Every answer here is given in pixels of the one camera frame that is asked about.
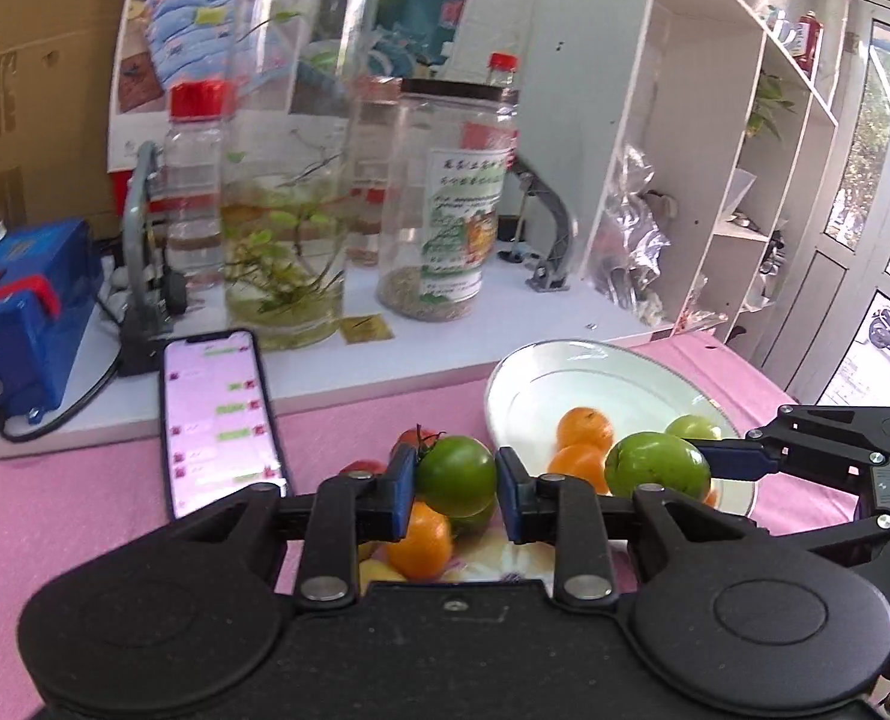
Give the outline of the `green fruit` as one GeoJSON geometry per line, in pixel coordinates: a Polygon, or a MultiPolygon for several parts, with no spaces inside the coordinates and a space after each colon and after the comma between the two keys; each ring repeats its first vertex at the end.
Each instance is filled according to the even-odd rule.
{"type": "Polygon", "coordinates": [[[723,431],[715,421],[702,415],[682,415],[669,422],[666,434],[684,440],[721,440],[723,431]]]}
{"type": "Polygon", "coordinates": [[[712,486],[712,472],[699,450],[673,434],[642,431],[619,440],[607,454],[604,477],[614,496],[630,497],[642,484],[658,484],[695,500],[712,486]]]}

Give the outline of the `orange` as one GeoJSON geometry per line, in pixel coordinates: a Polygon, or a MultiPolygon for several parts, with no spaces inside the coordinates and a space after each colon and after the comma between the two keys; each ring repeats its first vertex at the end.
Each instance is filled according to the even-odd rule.
{"type": "Polygon", "coordinates": [[[572,445],[589,445],[607,454],[614,444],[614,424],[603,411],[580,406],[561,417],[555,437],[561,450],[572,445]]]}
{"type": "Polygon", "coordinates": [[[453,557],[450,521],[422,500],[410,509],[409,525],[401,541],[385,548],[388,564],[412,582],[442,575],[453,557]]]}
{"type": "Polygon", "coordinates": [[[606,452],[598,445],[573,444],[559,450],[550,460],[552,475],[573,476],[591,484],[596,493],[607,496],[606,452]]]}

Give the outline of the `green tomato with stem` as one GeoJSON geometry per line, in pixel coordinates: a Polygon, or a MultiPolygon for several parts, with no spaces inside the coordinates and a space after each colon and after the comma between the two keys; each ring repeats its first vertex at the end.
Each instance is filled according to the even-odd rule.
{"type": "Polygon", "coordinates": [[[415,468],[415,492],[428,507],[450,518],[474,517],[489,507],[495,491],[492,452],[472,437],[437,440],[415,468]]]}

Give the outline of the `black smartphone lit screen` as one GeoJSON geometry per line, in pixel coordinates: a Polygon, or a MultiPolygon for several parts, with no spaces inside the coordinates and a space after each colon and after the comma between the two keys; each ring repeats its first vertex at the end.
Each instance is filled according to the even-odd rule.
{"type": "Polygon", "coordinates": [[[261,353],[243,328],[170,341],[161,353],[161,456],[173,518],[248,488],[292,492],[261,353]]]}

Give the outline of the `pink foam table mat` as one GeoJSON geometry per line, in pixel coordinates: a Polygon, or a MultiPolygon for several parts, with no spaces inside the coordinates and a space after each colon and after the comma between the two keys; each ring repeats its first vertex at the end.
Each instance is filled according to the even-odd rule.
{"type": "MultiPolygon", "coordinates": [[[[740,433],[792,403],[780,387],[710,335],[681,335],[634,349],[715,400],[740,433]]],[[[278,418],[297,493],[354,460],[385,460],[406,427],[431,427],[489,442],[487,374],[450,387],[305,411],[278,418]]],[[[791,476],[759,483],[753,517],[774,535],[850,520],[855,498],[791,476]]],[[[0,718],[40,705],[15,644],[23,605],[43,583],[166,522],[160,442],[0,461],[0,718]]]]}

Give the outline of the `white oval plate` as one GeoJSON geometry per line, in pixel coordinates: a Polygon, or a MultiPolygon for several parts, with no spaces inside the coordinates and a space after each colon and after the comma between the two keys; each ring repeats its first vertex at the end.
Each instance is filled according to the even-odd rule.
{"type": "MultiPolygon", "coordinates": [[[[599,341],[528,344],[490,376],[484,413],[493,445],[515,450],[532,476],[547,472],[557,447],[557,424],[572,408],[595,408],[614,424],[614,445],[642,431],[664,433],[682,415],[715,421],[725,439],[738,435],[720,405],[659,362],[599,341]]],[[[713,478],[708,494],[725,514],[749,515],[757,484],[713,478]]]]}

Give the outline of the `red apple left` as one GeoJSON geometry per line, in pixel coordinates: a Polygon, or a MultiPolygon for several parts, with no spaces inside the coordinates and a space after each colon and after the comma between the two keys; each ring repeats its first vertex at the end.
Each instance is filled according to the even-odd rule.
{"type": "Polygon", "coordinates": [[[378,460],[355,460],[349,465],[344,466],[340,473],[342,475],[351,475],[352,473],[371,473],[372,475],[383,475],[386,472],[386,465],[383,461],[378,460]]]}

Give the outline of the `red apple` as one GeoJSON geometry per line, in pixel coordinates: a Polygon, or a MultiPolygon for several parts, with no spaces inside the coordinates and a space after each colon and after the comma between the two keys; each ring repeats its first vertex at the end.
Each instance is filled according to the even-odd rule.
{"type": "Polygon", "coordinates": [[[394,460],[404,447],[409,447],[415,455],[415,463],[420,463],[444,435],[443,431],[432,431],[428,427],[415,424],[396,439],[391,452],[389,452],[389,458],[394,460]]]}
{"type": "Polygon", "coordinates": [[[352,473],[371,473],[372,475],[383,475],[386,472],[386,465],[383,461],[378,460],[355,460],[349,465],[344,466],[340,473],[342,475],[351,475],[352,473]]]}

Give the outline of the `small green lime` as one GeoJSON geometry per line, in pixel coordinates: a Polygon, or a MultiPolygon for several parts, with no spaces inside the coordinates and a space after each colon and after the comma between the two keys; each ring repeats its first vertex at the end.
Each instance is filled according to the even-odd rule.
{"type": "Polygon", "coordinates": [[[490,522],[492,522],[495,509],[497,509],[497,499],[492,497],[492,499],[489,500],[489,504],[474,515],[451,517],[451,536],[453,536],[454,541],[459,541],[459,539],[465,538],[474,538],[474,536],[479,536],[481,533],[484,533],[487,528],[490,527],[490,522]]]}

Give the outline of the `crumpled plastic bag shelf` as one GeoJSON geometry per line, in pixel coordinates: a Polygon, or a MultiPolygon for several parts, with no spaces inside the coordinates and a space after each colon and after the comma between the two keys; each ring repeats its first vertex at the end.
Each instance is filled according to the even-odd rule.
{"type": "Polygon", "coordinates": [[[664,307],[653,283],[661,275],[660,257],[669,245],[645,192],[655,177],[646,154],[624,143],[604,202],[596,234],[596,288],[612,304],[634,314],[646,327],[658,327],[664,307]]]}

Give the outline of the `red apple right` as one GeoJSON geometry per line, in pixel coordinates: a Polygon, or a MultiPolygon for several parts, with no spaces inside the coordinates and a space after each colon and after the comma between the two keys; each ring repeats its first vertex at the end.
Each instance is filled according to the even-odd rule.
{"type": "Polygon", "coordinates": [[[391,452],[389,452],[389,458],[394,460],[404,447],[409,447],[415,455],[415,463],[420,463],[444,435],[443,431],[432,431],[428,427],[415,424],[396,439],[391,452]]]}

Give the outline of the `gold foil card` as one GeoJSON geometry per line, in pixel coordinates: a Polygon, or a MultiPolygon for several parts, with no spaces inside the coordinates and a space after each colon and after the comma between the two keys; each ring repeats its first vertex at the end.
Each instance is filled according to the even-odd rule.
{"type": "Polygon", "coordinates": [[[376,343],[394,338],[388,322],[380,314],[344,317],[339,322],[339,332],[349,344],[376,343]]]}

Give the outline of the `white shelving unit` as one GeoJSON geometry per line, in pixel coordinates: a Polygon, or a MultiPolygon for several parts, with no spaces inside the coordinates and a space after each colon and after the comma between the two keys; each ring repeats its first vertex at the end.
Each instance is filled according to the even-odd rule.
{"type": "Polygon", "coordinates": [[[793,190],[816,192],[837,122],[744,0],[536,0],[521,76],[520,154],[572,210],[580,237],[565,293],[521,299],[536,340],[635,341],[648,328],[593,286],[595,236],[625,142],[673,199],[655,289],[664,330],[723,314],[728,338],[793,190]],[[744,138],[757,78],[795,103],[781,140],[744,138]]]}

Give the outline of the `potted green plant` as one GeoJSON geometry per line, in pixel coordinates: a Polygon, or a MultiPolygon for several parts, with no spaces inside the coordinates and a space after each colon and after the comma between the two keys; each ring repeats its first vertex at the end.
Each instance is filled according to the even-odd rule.
{"type": "Polygon", "coordinates": [[[795,103],[783,93],[783,80],[780,76],[762,70],[757,78],[753,104],[744,127],[744,138],[754,140],[762,133],[769,133],[775,140],[781,140],[777,115],[792,115],[795,112],[795,103]]]}

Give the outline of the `blue power supply box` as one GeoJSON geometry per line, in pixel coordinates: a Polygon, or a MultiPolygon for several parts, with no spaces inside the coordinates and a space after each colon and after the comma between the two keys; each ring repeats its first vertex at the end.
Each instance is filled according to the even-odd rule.
{"type": "Polygon", "coordinates": [[[103,283],[83,220],[0,240],[0,416],[35,422],[61,406],[103,283]]]}

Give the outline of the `red can on shelf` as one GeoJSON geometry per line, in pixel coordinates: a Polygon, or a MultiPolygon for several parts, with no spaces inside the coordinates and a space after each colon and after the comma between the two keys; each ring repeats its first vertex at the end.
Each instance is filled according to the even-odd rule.
{"type": "Polygon", "coordinates": [[[806,11],[796,25],[795,42],[790,49],[793,60],[804,75],[813,78],[824,37],[824,25],[814,11],[806,11]]]}

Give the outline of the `clear bottle red cap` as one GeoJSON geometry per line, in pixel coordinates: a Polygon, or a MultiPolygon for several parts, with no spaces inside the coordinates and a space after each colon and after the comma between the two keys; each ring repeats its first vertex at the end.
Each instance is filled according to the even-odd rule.
{"type": "Polygon", "coordinates": [[[189,291],[221,282],[221,117],[227,83],[181,82],[170,91],[170,130],[163,142],[165,259],[189,291]]]}

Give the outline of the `clear jar with label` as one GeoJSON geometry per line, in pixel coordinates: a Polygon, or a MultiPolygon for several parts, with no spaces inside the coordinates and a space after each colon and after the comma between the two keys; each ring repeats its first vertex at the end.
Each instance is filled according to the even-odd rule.
{"type": "Polygon", "coordinates": [[[398,316],[471,312],[497,239],[507,156],[484,148],[486,85],[406,78],[381,206],[378,301],[398,316]]]}

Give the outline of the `cola bottle red cap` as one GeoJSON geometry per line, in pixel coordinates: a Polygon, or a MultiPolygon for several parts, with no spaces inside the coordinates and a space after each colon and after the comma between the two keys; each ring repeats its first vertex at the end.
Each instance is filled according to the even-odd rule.
{"type": "Polygon", "coordinates": [[[484,112],[484,148],[502,151],[507,156],[507,169],[511,171],[516,160],[520,130],[516,125],[516,73],[520,60],[508,52],[492,52],[487,67],[486,86],[479,99],[486,106],[484,112]]]}

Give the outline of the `tall glass plant vase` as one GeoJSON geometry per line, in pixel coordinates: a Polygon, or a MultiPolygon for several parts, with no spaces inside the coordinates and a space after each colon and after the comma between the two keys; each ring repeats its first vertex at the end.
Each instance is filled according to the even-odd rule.
{"type": "Polygon", "coordinates": [[[367,78],[374,0],[346,0],[334,70],[300,93],[251,83],[236,5],[221,121],[220,221],[228,320],[267,351],[303,348],[337,330],[350,227],[350,131],[367,78]]]}

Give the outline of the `cardboard box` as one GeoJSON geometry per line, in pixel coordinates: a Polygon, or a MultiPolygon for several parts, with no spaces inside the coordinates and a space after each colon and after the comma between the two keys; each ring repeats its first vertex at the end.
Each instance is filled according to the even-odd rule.
{"type": "Polygon", "coordinates": [[[0,0],[0,226],[118,231],[106,172],[124,0],[0,0]]]}

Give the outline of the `grey bracket left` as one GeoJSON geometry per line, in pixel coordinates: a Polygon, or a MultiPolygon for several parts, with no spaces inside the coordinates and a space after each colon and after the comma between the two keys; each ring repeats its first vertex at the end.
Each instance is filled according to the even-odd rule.
{"type": "Polygon", "coordinates": [[[145,142],[122,213],[122,258],[127,277],[127,299],[119,327],[119,375],[145,376],[161,369],[163,349],[176,317],[188,309],[186,280],[168,265],[152,220],[152,200],[160,192],[158,148],[145,142]]]}

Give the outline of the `grey bracket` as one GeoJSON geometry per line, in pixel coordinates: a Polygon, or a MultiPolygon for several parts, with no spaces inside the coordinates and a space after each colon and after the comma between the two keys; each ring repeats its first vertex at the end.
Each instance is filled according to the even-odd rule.
{"type": "Polygon", "coordinates": [[[122,213],[122,258],[127,277],[127,299],[119,327],[119,375],[145,376],[161,369],[163,349],[176,317],[188,309],[186,280],[168,265],[152,220],[152,200],[160,192],[158,148],[145,142],[122,213]]]}
{"type": "Polygon", "coordinates": [[[523,158],[516,156],[510,172],[521,190],[515,234],[500,245],[497,257],[529,270],[526,284],[536,293],[565,293],[578,238],[578,221],[561,195],[523,158]]]}

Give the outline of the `grey bracket right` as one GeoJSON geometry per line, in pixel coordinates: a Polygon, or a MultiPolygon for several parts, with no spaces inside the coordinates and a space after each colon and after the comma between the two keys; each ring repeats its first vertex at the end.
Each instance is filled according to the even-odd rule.
{"type": "Polygon", "coordinates": [[[536,293],[565,293],[578,238],[578,221],[561,195],[523,158],[516,156],[510,172],[521,190],[515,234],[500,245],[497,257],[529,270],[526,284],[536,293]]]}

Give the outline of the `poster on wall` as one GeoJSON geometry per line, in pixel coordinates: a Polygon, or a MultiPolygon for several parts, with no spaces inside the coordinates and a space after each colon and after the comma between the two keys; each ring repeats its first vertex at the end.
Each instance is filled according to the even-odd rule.
{"type": "MultiPolygon", "coordinates": [[[[163,142],[173,86],[221,76],[241,2],[124,0],[109,99],[109,171],[129,171],[140,145],[163,142]]],[[[251,83],[292,82],[307,93],[328,78],[344,8],[346,0],[261,0],[244,27],[244,48],[259,65],[251,83]]],[[[532,0],[378,0],[368,70],[480,82],[493,54],[525,54],[531,11],[532,0]]]]}

